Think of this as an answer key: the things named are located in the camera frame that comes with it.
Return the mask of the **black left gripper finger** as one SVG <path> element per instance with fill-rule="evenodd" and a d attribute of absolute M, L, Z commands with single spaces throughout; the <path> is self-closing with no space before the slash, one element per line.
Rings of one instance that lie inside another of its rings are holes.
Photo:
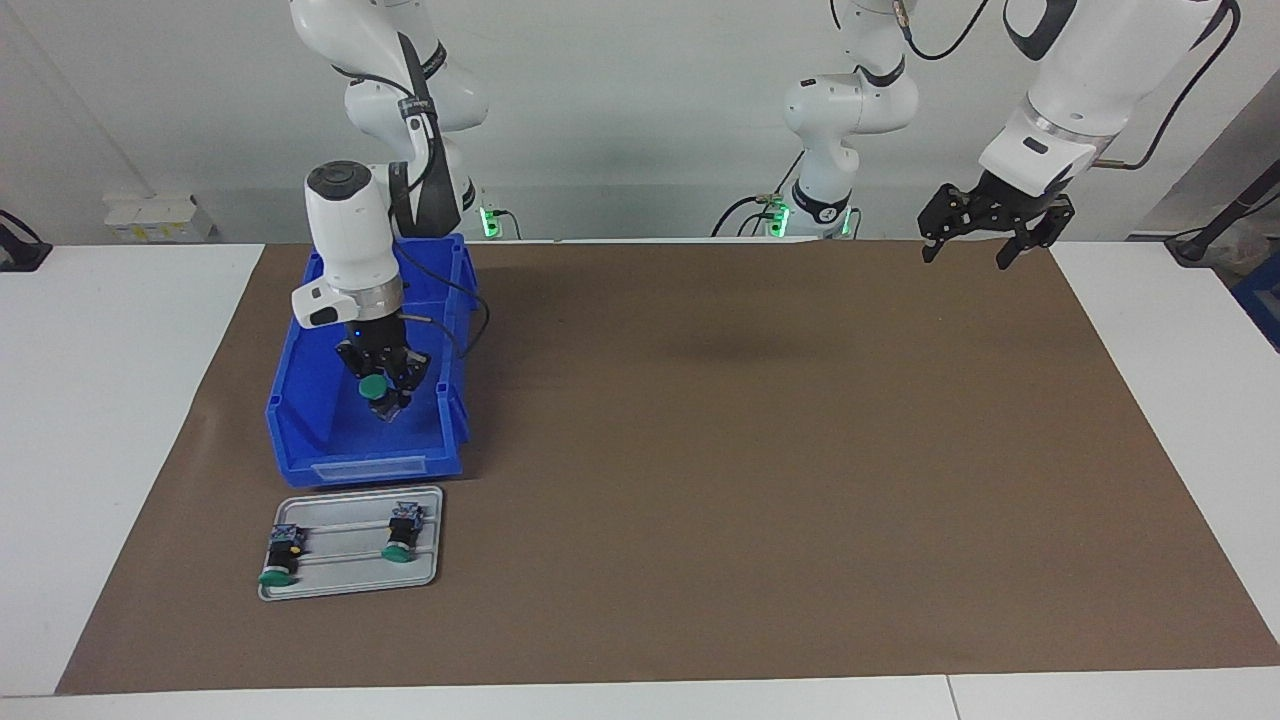
<path fill-rule="evenodd" d="M 1012 236 L 997 252 L 996 266 L 1007 270 L 1023 254 L 1052 246 L 1074 215 L 1075 208 L 1069 195 L 1057 196 L 1034 217 L 1027 211 L 1010 214 L 1006 225 Z"/>
<path fill-rule="evenodd" d="M 918 215 L 918 228 L 925 241 L 922 258 L 925 264 L 937 259 L 950 240 L 970 234 L 977 228 L 973 214 L 974 193 L 955 184 L 941 184 Z"/>

